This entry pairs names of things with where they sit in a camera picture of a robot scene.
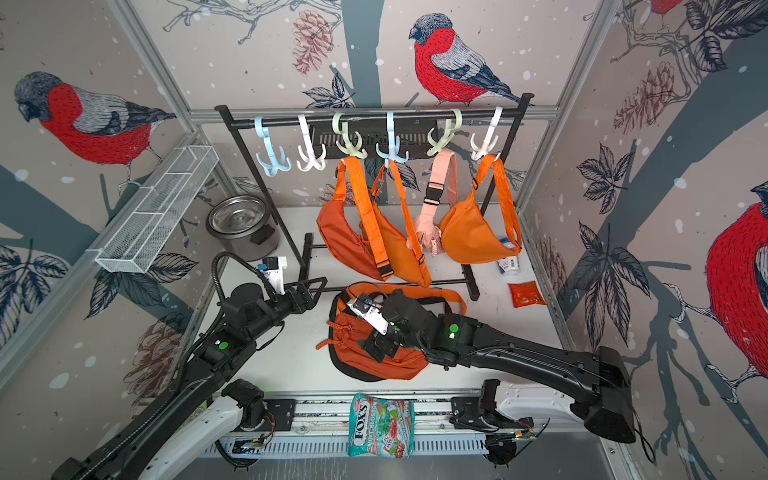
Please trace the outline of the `pink waist bag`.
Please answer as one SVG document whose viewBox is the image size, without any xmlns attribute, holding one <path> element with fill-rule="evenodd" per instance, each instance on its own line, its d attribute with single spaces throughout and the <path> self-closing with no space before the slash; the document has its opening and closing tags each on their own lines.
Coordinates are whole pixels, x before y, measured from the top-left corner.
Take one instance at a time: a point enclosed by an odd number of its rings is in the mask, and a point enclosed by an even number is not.
<svg viewBox="0 0 768 480">
<path fill-rule="evenodd" d="M 443 149 L 436 155 L 421 211 L 414 221 L 419 246 L 433 257 L 445 252 L 442 245 L 442 230 L 435 221 L 444 194 L 447 195 L 449 206 L 455 206 L 458 202 L 457 159 L 456 154 L 450 149 Z"/>
</svg>

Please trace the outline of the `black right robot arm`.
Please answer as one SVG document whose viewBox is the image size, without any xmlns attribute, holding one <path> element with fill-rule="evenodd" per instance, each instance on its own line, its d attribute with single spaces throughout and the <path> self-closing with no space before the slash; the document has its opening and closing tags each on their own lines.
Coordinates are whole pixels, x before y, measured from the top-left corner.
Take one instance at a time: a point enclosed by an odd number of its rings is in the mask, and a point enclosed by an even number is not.
<svg viewBox="0 0 768 480">
<path fill-rule="evenodd" d="M 348 306 L 373 327 L 362 348 L 378 363 L 407 348 L 445 370 L 506 372 L 570 397 L 571 412 L 601 438 L 631 444 L 642 433 L 629 374 L 613 348 L 600 346 L 590 353 L 546 346 L 457 313 L 437 315 L 402 290 L 380 301 L 362 294 Z"/>
</svg>

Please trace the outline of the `orange backpack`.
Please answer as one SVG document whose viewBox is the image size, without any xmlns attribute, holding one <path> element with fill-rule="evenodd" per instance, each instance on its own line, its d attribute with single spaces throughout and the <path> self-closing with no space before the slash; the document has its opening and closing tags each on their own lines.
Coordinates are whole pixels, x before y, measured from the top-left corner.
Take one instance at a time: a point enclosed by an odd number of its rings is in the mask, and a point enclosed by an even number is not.
<svg viewBox="0 0 768 480">
<path fill-rule="evenodd" d="M 376 201 L 379 199 L 384 184 L 384 176 L 391 173 L 398 190 L 400 206 L 403 214 L 406 235 L 402 234 L 381 212 Z M 403 281 L 429 287 L 432 278 L 425 263 L 422 248 L 417 243 L 417 235 L 413 219 L 405 199 L 405 189 L 402 176 L 394 162 L 382 166 L 371 187 L 372 212 L 378 225 L 393 275 Z"/>
</svg>

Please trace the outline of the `dark orange waist bag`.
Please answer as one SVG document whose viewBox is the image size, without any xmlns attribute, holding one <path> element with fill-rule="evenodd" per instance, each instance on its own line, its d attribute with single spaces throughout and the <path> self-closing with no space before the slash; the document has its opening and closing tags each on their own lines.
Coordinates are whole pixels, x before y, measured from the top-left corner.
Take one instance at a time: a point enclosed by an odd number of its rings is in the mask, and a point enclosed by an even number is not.
<svg viewBox="0 0 768 480">
<path fill-rule="evenodd" d="M 443 306 L 445 312 L 462 315 L 467 312 L 465 301 L 453 290 L 370 282 L 348 286 L 332 302 L 328 320 L 329 338 L 316 346 L 318 350 L 324 347 L 329 349 L 332 363 L 344 375 L 364 382 L 411 380 L 428 366 L 424 354 L 416 349 L 400 347 L 392 357 L 384 355 L 380 362 L 364 350 L 364 343 L 377 330 L 356 316 L 348 304 L 355 302 L 361 294 L 379 301 L 397 290 L 421 305 L 437 304 Z"/>
</svg>

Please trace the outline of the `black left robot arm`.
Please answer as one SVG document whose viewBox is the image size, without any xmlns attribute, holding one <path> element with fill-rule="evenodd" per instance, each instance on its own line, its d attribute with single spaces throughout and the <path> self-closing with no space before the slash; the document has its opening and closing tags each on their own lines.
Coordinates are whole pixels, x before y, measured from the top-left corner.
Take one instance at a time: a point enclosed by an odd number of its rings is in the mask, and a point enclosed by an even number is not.
<svg viewBox="0 0 768 480">
<path fill-rule="evenodd" d="M 291 314 L 316 305 L 314 284 L 320 277 L 298 282 L 281 295 L 265 295 L 259 285 L 243 284 L 220 301 L 220 312 L 210 331 L 197 341 L 178 378 L 125 429 L 87 459 L 70 458 L 54 472 L 54 479 L 138 479 L 149 473 L 151 460 L 202 403 L 221 388 L 257 351 L 265 332 L 282 326 Z"/>
</svg>

